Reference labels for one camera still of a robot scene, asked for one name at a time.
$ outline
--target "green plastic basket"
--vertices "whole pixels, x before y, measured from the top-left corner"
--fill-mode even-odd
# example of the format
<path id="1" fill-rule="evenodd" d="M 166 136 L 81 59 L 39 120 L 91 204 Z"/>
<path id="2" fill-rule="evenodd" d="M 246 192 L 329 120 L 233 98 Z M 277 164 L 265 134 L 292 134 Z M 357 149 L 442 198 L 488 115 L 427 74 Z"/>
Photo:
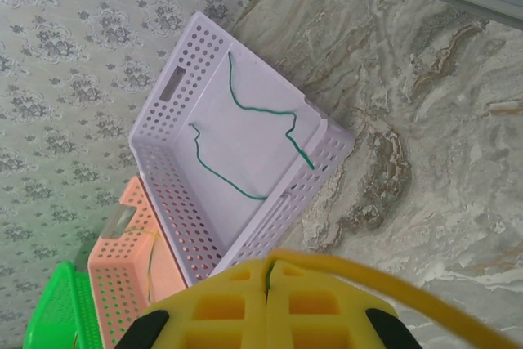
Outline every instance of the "green plastic basket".
<path id="1" fill-rule="evenodd" d="M 103 348 L 89 276 L 71 262 L 58 265 L 27 326 L 24 349 L 46 348 Z"/>

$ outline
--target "floral wallpaper pattern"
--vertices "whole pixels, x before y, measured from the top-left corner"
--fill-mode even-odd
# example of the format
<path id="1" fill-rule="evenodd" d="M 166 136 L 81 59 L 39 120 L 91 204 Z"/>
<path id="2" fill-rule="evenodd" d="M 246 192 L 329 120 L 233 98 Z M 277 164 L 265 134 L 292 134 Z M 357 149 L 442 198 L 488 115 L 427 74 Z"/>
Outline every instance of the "floral wallpaper pattern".
<path id="1" fill-rule="evenodd" d="M 248 0 L 0 0 L 0 348 L 87 256 L 136 165 L 127 136 L 187 20 Z"/>

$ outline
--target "lavender plastic basket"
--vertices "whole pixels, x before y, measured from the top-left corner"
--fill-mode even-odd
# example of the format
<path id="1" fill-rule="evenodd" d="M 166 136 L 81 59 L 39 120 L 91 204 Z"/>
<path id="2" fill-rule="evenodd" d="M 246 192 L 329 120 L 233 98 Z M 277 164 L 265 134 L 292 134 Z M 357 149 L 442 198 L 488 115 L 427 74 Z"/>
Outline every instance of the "lavender plastic basket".
<path id="1" fill-rule="evenodd" d="M 285 137 L 292 136 L 312 170 Z M 252 200 L 219 179 L 200 156 Z M 264 257 L 351 152 L 354 137 L 244 45 L 196 13 L 150 93 L 129 143 L 159 220 L 188 285 L 252 257 Z"/>

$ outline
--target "plastic basket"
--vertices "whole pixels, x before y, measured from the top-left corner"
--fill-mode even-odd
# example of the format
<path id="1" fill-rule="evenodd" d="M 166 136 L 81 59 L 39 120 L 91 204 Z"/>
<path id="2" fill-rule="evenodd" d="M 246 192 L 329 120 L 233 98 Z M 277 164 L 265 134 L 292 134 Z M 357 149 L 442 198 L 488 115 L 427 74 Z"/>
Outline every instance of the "plastic basket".
<path id="1" fill-rule="evenodd" d="M 24 349 L 102 348 L 87 273 L 62 262 L 53 273 L 27 326 Z"/>
<path id="2" fill-rule="evenodd" d="M 148 305 L 186 288 L 138 177 L 127 184 L 87 268 L 105 349 L 116 345 Z"/>
<path id="3" fill-rule="evenodd" d="M 291 110 L 289 116 L 240 109 Z M 197 160 L 251 195 L 246 198 Z M 163 68 L 130 139 L 141 177 L 187 284 L 251 257 L 263 257 L 350 153 L 354 137 L 291 83 L 210 19 L 196 13 Z"/>

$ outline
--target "beige marble surface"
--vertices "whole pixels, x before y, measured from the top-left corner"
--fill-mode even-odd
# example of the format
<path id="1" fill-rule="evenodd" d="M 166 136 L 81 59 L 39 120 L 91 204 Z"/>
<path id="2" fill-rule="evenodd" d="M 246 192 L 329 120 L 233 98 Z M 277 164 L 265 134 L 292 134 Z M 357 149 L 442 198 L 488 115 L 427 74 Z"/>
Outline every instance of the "beige marble surface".
<path id="1" fill-rule="evenodd" d="M 523 32 L 436 0 L 253 0 L 235 36 L 357 135 L 282 244 L 523 342 Z M 463 347 L 395 306 L 424 347 Z"/>

